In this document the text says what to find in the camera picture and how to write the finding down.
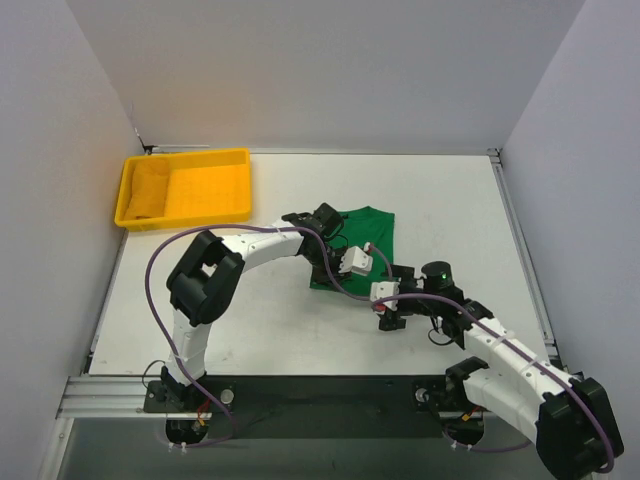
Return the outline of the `green t-shirt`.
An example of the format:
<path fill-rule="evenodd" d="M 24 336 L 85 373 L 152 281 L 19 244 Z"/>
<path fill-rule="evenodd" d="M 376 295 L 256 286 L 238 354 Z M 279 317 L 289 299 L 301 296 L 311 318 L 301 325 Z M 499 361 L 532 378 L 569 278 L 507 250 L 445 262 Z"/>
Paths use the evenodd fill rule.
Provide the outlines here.
<path fill-rule="evenodd" d="M 394 213 L 365 206 L 356 210 L 341 211 L 341 215 L 344 228 L 339 236 L 330 242 L 332 247 L 363 247 L 366 242 L 371 242 L 389 263 L 393 262 Z M 346 291 L 357 296 L 368 296 L 371 283 L 382 280 L 387 275 L 384 261 L 377 254 L 374 254 L 373 258 L 372 271 L 367 276 L 352 275 L 341 283 Z"/>

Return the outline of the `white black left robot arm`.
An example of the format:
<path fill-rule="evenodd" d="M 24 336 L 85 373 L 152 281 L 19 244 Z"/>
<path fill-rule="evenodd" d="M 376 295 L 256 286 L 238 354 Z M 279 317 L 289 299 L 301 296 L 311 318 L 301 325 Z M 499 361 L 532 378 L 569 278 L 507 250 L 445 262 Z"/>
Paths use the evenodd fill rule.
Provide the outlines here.
<path fill-rule="evenodd" d="M 217 236 L 198 233 L 168 276 L 174 321 L 170 360 L 161 381 L 168 400 L 190 411 L 201 403 L 205 351 L 214 321 L 229 308 L 241 276 L 268 262 L 301 256 L 325 281 L 340 280 L 346 249 L 329 242 L 341 233 L 344 218 L 328 204 L 312 213 L 290 213 L 266 227 Z"/>

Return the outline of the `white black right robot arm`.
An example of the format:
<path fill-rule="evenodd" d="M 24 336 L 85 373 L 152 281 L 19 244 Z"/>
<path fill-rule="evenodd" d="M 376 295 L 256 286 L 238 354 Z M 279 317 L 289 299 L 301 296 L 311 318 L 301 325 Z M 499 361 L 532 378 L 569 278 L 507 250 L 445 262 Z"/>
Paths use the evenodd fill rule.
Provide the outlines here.
<path fill-rule="evenodd" d="M 538 356 L 480 302 L 464 295 L 444 261 L 395 266 L 390 281 L 375 282 L 370 300 L 383 330 L 421 315 L 468 358 L 445 373 L 443 394 L 457 408 L 478 406 L 534 444 L 557 479 L 609 473 L 624 451 L 609 397 L 593 378 L 581 378 Z"/>

